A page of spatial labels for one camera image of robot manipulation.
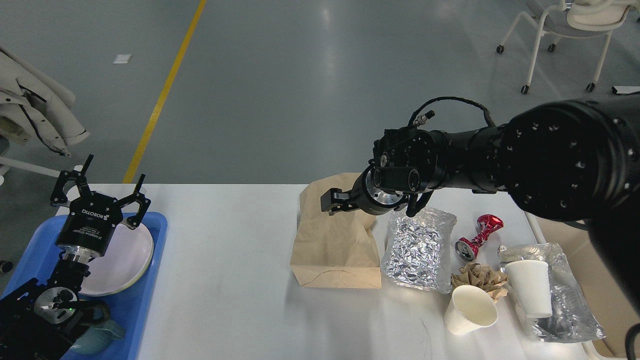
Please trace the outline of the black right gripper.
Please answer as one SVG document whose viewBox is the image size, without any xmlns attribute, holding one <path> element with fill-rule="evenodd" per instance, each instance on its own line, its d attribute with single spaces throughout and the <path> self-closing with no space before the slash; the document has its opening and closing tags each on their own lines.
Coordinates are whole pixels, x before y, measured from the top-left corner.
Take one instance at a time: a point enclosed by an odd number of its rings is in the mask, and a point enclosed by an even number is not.
<svg viewBox="0 0 640 360">
<path fill-rule="evenodd" d="M 370 215 L 384 215 L 400 211 L 409 204 L 405 194 L 388 192 L 376 187 L 373 182 L 373 168 L 366 168 L 355 180 L 352 190 L 342 191 L 331 187 L 320 196 L 320 209 L 329 215 L 352 212 L 357 208 Z"/>
</svg>

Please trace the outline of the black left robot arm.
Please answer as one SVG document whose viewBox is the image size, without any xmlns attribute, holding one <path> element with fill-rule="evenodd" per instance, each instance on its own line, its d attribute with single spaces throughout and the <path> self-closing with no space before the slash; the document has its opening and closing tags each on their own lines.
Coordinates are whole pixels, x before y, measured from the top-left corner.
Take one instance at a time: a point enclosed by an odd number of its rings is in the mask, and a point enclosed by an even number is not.
<svg viewBox="0 0 640 360">
<path fill-rule="evenodd" d="M 61 249 L 45 284 L 31 278 L 0 301 L 0 355 L 3 360 L 59 360 L 86 334 L 111 317 L 102 300 L 81 300 L 79 292 L 90 275 L 91 260 L 105 255 L 119 224 L 135 230 L 151 201 L 141 188 L 141 174 L 133 192 L 121 199 L 91 190 L 86 172 L 60 171 L 50 196 L 53 207 L 70 212 L 55 240 Z"/>
</svg>

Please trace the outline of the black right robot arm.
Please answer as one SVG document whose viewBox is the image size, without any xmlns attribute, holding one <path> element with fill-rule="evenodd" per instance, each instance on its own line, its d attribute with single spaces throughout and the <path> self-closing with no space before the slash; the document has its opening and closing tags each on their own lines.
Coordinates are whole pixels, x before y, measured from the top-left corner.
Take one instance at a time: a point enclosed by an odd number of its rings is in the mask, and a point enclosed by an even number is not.
<svg viewBox="0 0 640 360">
<path fill-rule="evenodd" d="M 639 93 L 606 99 L 548 102 L 495 125 L 489 110 L 480 129 L 448 133 L 420 129 L 434 116 L 415 110 L 407 125 L 386 129 L 352 189 L 332 187 L 320 198 L 330 215 L 420 212 L 432 192 L 507 192 L 524 212 L 567 223 L 584 221 L 590 242 L 639 310 Z"/>
</svg>

